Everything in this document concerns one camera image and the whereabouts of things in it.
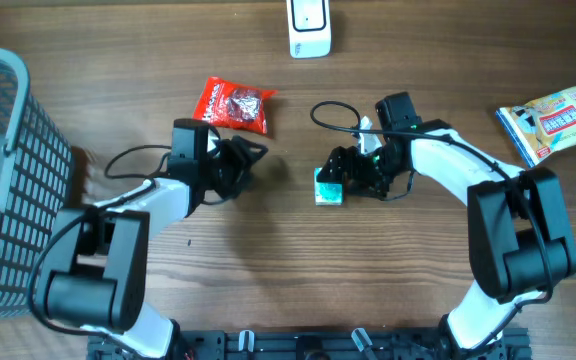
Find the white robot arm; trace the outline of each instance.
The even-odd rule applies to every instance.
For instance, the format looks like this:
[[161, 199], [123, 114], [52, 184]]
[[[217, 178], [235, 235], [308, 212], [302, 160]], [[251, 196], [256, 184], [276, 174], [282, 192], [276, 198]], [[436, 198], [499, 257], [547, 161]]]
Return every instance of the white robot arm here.
[[[257, 147], [261, 151], [248, 153], [243, 156], [244, 161], [233, 155], [237, 151], [224, 147], [212, 155], [198, 151], [207, 147], [206, 132], [177, 134], [186, 139], [183, 144], [194, 144], [184, 146], [185, 150], [176, 147], [180, 142], [175, 141], [173, 134], [165, 178], [146, 180], [133, 192], [96, 204], [95, 208], [104, 211], [72, 227], [55, 244], [44, 261], [33, 305], [44, 319], [105, 337], [116, 344], [115, 349], [131, 356], [193, 360], [192, 345], [183, 340], [183, 332], [174, 320], [143, 303], [147, 242], [167, 225], [190, 215], [202, 203], [206, 190], [215, 189], [223, 198], [228, 198], [229, 192], [240, 191], [239, 181], [245, 180], [250, 166], [265, 153], [265, 148], [259, 149], [245, 140], [240, 140], [240, 148]], [[335, 149], [317, 181], [343, 183], [347, 176], [379, 193], [387, 193], [395, 176], [414, 170], [435, 179], [467, 205], [470, 265], [475, 281], [461, 304], [444, 316], [434, 330], [432, 338], [436, 342], [429, 347], [413, 337], [406, 351], [421, 349], [420, 355], [415, 355], [417, 359], [488, 359], [489, 355], [498, 359], [502, 350], [495, 345], [503, 342], [501, 330], [518, 309], [550, 296], [552, 286], [576, 272], [574, 239], [556, 176], [546, 169], [523, 171], [503, 164], [474, 149], [441, 121], [391, 131], [385, 140], [386, 144], [371, 154], [361, 154], [355, 147]], [[59, 229], [86, 211], [62, 210], [55, 231], [59, 233]], [[531, 217], [534, 228], [515, 231], [514, 216]], [[107, 255], [103, 267], [77, 260], [80, 255], [98, 253]], [[297, 360], [336, 360], [336, 356], [354, 359], [354, 355], [339, 353], [348, 351], [343, 342], [322, 340], [334, 336], [337, 335], [268, 335], [263, 337], [266, 351], [261, 356], [255, 350], [254, 334], [247, 331], [238, 339], [233, 338], [238, 342], [238, 346], [232, 345], [237, 350], [219, 345], [217, 351], [224, 354], [224, 360], [233, 352], [235, 358], [246, 356], [248, 360], [255, 356], [264, 360], [292, 356]], [[392, 336], [388, 344], [396, 359], [403, 350], [395, 338], [399, 335]], [[363, 330], [353, 332], [352, 339], [370, 360], [393, 358], [375, 355], [371, 350], [373, 343]]]

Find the wood grain surface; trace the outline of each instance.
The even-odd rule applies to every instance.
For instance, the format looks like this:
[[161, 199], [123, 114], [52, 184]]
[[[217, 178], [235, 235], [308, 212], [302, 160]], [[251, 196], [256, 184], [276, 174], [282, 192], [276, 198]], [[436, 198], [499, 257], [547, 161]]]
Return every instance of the wood grain surface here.
[[153, 4], [219, 4], [251, 2], [284, 2], [284, 0], [0, 0], [0, 7], [87, 6], [87, 5], [153, 5]]
[[[281, 2], [0, 9], [0, 47], [23, 57], [33, 94], [85, 151], [88, 202], [135, 185], [105, 180], [103, 166], [128, 147], [170, 143], [209, 76], [280, 91], [269, 136], [244, 134], [270, 147], [255, 188], [150, 242], [146, 298], [183, 329], [436, 324], [472, 281], [465, 207], [423, 177], [401, 201], [316, 207], [313, 169], [354, 139], [314, 125], [310, 108], [341, 100], [376, 120], [375, 102], [409, 91], [425, 120], [523, 165], [494, 110], [576, 84], [576, 2], [348, 1], [334, 4], [332, 27], [331, 56], [293, 60]], [[321, 118], [352, 125], [338, 110]], [[147, 171], [159, 155], [117, 171]], [[576, 235], [576, 148], [546, 166]], [[576, 359], [576, 276], [515, 324], [530, 327], [535, 359]], [[29, 317], [0, 321], [0, 359], [84, 354], [84, 339]]]

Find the snack package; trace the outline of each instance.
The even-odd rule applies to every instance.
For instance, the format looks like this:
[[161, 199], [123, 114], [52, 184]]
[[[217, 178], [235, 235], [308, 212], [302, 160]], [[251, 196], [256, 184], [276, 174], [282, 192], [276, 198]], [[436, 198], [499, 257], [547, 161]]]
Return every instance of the snack package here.
[[206, 82], [193, 118], [214, 126], [266, 134], [263, 100], [276, 93], [276, 90], [259, 90], [213, 76]]
[[576, 145], [576, 86], [528, 102], [502, 107], [497, 117], [529, 167]]

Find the black cable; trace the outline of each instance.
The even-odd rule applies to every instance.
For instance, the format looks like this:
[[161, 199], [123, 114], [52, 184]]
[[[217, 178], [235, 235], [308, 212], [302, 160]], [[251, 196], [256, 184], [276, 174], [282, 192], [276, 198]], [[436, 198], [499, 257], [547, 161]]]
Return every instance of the black cable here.
[[230, 195], [230, 196], [226, 196], [225, 198], [221, 198], [221, 199], [215, 200], [215, 201], [202, 200], [201, 203], [204, 205], [210, 205], [210, 206], [221, 205], [221, 204], [225, 203], [226, 201], [228, 201], [234, 197], [235, 197], [234, 195]]
[[510, 350], [510, 353], [508, 354], [508, 360], [515, 360], [517, 359], [517, 355], [519, 354], [519, 350], [521, 348], [520, 347], [514, 347], [512, 348], [512, 350]]
[[537, 246], [539, 247], [539, 254], [541, 256], [541, 261], [542, 261], [542, 264], [544, 267], [544, 274], [546, 276], [546, 295], [544, 297], [537, 298], [537, 299], [523, 300], [523, 301], [520, 301], [519, 303], [515, 304], [515, 307], [513, 308], [511, 313], [501, 322], [501, 324], [499, 324], [499, 326], [497, 326], [497, 328], [495, 328], [495, 330], [493, 332], [491, 332], [474, 349], [470, 349], [466, 352], [466, 357], [473, 356], [475, 353], [485, 350], [488, 347], [488, 343], [492, 339], [497, 337], [497, 335], [510, 323], [510, 321], [515, 317], [515, 315], [517, 315], [517, 313], [519, 313], [521, 311], [521, 309], [524, 306], [532, 305], [532, 304], [545, 304], [548, 301], [550, 301], [550, 299], [552, 298], [553, 291], [554, 291], [553, 281], [552, 281], [552, 271], [551, 271], [551, 267], [550, 267], [550, 259], [546, 255], [546, 245], [544, 242], [541, 227], [539, 226], [539, 223], [537, 222], [537, 218], [536, 218], [534, 212], [532, 211], [532, 209], [528, 205], [526, 198], [523, 196], [523, 194], [520, 192], [519, 188], [517, 187], [517, 184], [515, 184], [512, 181], [512, 179], [510, 178], [510, 176], [508, 176], [508, 174], [499, 167], [499, 164], [497, 162], [491, 161], [490, 159], [488, 159], [486, 156], [484, 156], [483, 154], [481, 154], [479, 151], [475, 150], [474, 148], [472, 148], [468, 145], [465, 145], [463, 143], [455, 141], [449, 134], [437, 136], [437, 135], [428, 135], [428, 134], [406, 132], [406, 131], [363, 130], [363, 129], [353, 129], [353, 128], [348, 128], [348, 127], [343, 127], [343, 126], [327, 124], [327, 123], [324, 123], [324, 122], [317, 120], [317, 118], [315, 117], [315, 111], [318, 108], [325, 106], [325, 105], [336, 105], [336, 106], [344, 107], [344, 108], [352, 111], [355, 114], [355, 116], [357, 117], [357, 119], [360, 119], [360, 115], [359, 115], [359, 112], [357, 111], [357, 109], [355, 109], [354, 107], [352, 107], [349, 104], [342, 103], [339, 101], [332, 101], [332, 100], [322, 101], [322, 102], [316, 104], [315, 106], [313, 106], [312, 110], [310, 110], [310, 118], [312, 119], [312, 121], [315, 124], [317, 124], [321, 127], [324, 127], [326, 129], [336, 130], [336, 131], [348, 132], [351, 134], [361, 133], [361, 134], [375, 134], [375, 135], [391, 135], [391, 136], [407, 137], [407, 138], [411, 138], [411, 139], [435, 140], [435, 141], [445, 142], [445, 143], [452, 145], [452, 146], [456, 146], [458, 148], [461, 148], [461, 149], [467, 151], [471, 155], [475, 156], [477, 159], [481, 160], [481, 162], [483, 162], [486, 166], [490, 167], [493, 171], [497, 172], [504, 179], [504, 182], [510, 187], [510, 190], [512, 191], [513, 196], [519, 200], [519, 205], [521, 206], [521, 208], [524, 209], [526, 216], [528, 217], [528, 220], [530, 221], [531, 225], [533, 226], [533, 228], [535, 230], [534, 232], [535, 232], [535, 236], [537, 238]]
[[412, 191], [412, 186], [414, 184], [414, 180], [415, 180], [415, 170], [412, 170], [410, 172], [410, 175], [408, 175], [408, 185], [406, 185], [406, 192], [403, 194], [399, 194], [399, 195], [395, 195], [389, 198], [385, 198], [385, 199], [379, 199], [381, 201], [393, 201], [393, 200], [399, 200], [402, 199], [404, 197], [406, 197], [406, 195], [410, 194], [410, 192]]
[[115, 156], [114, 158], [112, 158], [109, 162], [108, 165], [106, 165], [106, 168], [104, 169], [104, 176], [107, 177], [108, 179], [146, 179], [149, 176], [152, 176], [153, 174], [157, 173], [158, 171], [161, 170], [161, 168], [163, 167], [164, 161], [166, 159], [166, 155], [164, 155], [164, 157], [162, 157], [161, 162], [159, 163], [159, 167], [157, 168], [157, 170], [155, 170], [153, 173], [151, 173], [150, 175], [144, 175], [144, 174], [119, 174], [119, 175], [111, 175], [110, 174], [110, 168], [122, 157], [130, 154], [131, 152], [134, 151], [138, 151], [138, 150], [144, 150], [144, 149], [167, 149], [170, 150], [172, 149], [169, 145], [141, 145], [141, 146], [135, 146], [133, 148], [130, 148], [126, 151], [122, 151], [121, 153], [117, 154], [117, 156]]
[[104, 169], [104, 175], [109, 179], [140, 178], [140, 179], [144, 179], [144, 180], [149, 180], [150, 184], [143, 190], [140, 190], [138, 192], [135, 192], [135, 193], [127, 195], [127, 196], [120, 196], [117, 200], [115, 200], [111, 203], [105, 204], [105, 205], [100, 206], [100, 207], [91, 207], [91, 208], [87, 209], [83, 215], [75, 218], [73, 221], [66, 224], [66, 226], [64, 226], [61, 230], [59, 230], [55, 235], [52, 236], [52, 238], [50, 239], [48, 244], [46, 244], [46, 247], [39, 254], [39, 257], [37, 258], [37, 260], [33, 264], [33, 267], [30, 271], [28, 288], [26, 289], [26, 301], [28, 303], [28, 308], [30, 309], [31, 314], [35, 317], [35, 319], [37, 319], [37, 321], [39, 321], [39, 323], [41, 323], [42, 325], [44, 325], [48, 329], [56, 331], [56, 332], [60, 332], [63, 334], [67, 334], [67, 335], [99, 336], [99, 337], [107, 338], [107, 334], [105, 334], [105, 333], [96, 332], [96, 331], [68, 329], [65, 327], [57, 326], [57, 325], [51, 323], [50, 321], [48, 321], [48, 319], [43, 314], [41, 314], [37, 310], [37, 308], [35, 307], [35, 303], [34, 303], [35, 284], [37, 282], [37, 275], [39, 273], [39, 267], [44, 262], [46, 256], [48, 255], [48, 252], [50, 252], [50, 250], [55, 246], [55, 244], [59, 240], [61, 240], [61, 238], [63, 238], [64, 235], [66, 235], [75, 226], [77, 226], [80, 223], [83, 223], [89, 219], [94, 218], [95, 216], [108, 210], [109, 208], [121, 206], [121, 205], [127, 203], [128, 201], [132, 201], [132, 200], [134, 200], [140, 196], [143, 196], [146, 193], [156, 189], [157, 184], [154, 180], [154, 177], [162, 174], [161, 169], [163, 168], [166, 159], [168, 159], [170, 157], [170, 152], [165, 153], [161, 157], [161, 160], [159, 161], [159, 165], [157, 166], [155, 171], [153, 171], [149, 175], [143, 175], [143, 174], [110, 175], [110, 173], [109, 173], [112, 165], [115, 162], [117, 162], [119, 159], [121, 159], [123, 156], [125, 156], [126, 154], [129, 154], [133, 151], [142, 150], [142, 149], [170, 149], [170, 146], [167, 146], [167, 145], [142, 145], [142, 146], [137, 146], [134, 148], [130, 148], [126, 151], [123, 151], [120, 154], [118, 154], [117, 156], [115, 156], [114, 158], [112, 158], [110, 160], [110, 162], [108, 163], [108, 165], [106, 165], [106, 168]]

